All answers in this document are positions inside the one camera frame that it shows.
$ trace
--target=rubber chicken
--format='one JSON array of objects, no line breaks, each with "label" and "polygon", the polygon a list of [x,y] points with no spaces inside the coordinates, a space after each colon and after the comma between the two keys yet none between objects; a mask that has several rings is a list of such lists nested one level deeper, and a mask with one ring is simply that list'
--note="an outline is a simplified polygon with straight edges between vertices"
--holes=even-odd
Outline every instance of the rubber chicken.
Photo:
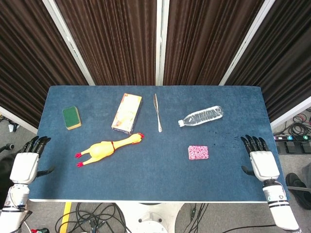
[{"label": "rubber chicken", "polygon": [[107,157],[113,154],[113,152],[115,152],[117,148],[128,145],[128,144],[139,143],[143,138],[144,138],[144,135],[142,133],[136,133],[121,141],[115,141],[115,142],[103,141],[100,143],[93,144],[89,149],[81,153],[76,153],[75,155],[76,158],[80,158],[82,155],[87,154],[87,153],[89,153],[91,156],[89,160],[86,160],[85,162],[77,163],[77,167],[82,167],[84,165],[100,161],[104,157]]}]

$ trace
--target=yellow tape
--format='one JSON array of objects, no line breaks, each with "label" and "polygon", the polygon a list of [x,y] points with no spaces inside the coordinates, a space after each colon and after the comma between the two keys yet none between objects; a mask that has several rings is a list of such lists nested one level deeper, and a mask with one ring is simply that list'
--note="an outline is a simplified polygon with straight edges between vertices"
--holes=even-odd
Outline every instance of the yellow tape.
[{"label": "yellow tape", "polygon": [[[64,215],[68,214],[70,212],[70,209],[71,209],[71,202],[66,202],[65,208],[64,208]],[[63,217],[62,224],[64,222],[68,222],[68,220],[69,220],[69,214]],[[68,223],[65,223],[64,225],[62,225],[62,227],[60,228],[60,233],[66,233],[67,225]]]}]

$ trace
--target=robotic hand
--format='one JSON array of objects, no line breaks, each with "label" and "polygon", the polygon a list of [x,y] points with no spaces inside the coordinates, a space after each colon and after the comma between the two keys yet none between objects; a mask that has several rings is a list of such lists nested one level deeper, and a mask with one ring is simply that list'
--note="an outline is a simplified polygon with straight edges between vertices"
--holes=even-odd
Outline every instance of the robotic hand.
[{"label": "robotic hand", "polygon": [[32,214],[26,208],[29,188],[28,185],[36,177],[51,173],[54,167],[37,172],[38,162],[49,137],[34,137],[27,142],[23,149],[16,155],[10,179],[14,186],[9,189],[2,213],[0,215],[1,232],[19,233],[22,223]]},{"label": "robotic hand", "polygon": [[280,172],[273,154],[266,142],[260,137],[241,137],[249,154],[253,170],[242,166],[242,170],[251,176],[256,176],[263,182],[263,192],[276,225],[287,232],[302,233],[287,201],[284,188],[277,180]]}]

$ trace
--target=black shoe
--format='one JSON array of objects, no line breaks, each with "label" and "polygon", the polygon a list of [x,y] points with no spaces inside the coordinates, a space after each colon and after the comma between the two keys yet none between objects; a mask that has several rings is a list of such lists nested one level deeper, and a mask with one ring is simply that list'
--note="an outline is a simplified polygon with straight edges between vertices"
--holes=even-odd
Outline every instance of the black shoe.
[{"label": "black shoe", "polygon": [[[286,185],[293,187],[306,188],[306,185],[300,180],[295,173],[289,173],[286,176]],[[311,193],[308,191],[292,190],[290,191],[296,198],[298,204],[305,210],[311,210]]]}]

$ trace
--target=cardboard box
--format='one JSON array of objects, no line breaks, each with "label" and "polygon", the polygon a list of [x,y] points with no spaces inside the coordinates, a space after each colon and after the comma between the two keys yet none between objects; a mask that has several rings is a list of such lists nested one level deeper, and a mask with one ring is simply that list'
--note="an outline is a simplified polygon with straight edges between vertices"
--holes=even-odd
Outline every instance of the cardboard box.
[{"label": "cardboard box", "polygon": [[141,96],[125,93],[111,127],[114,130],[131,134],[142,103]]}]

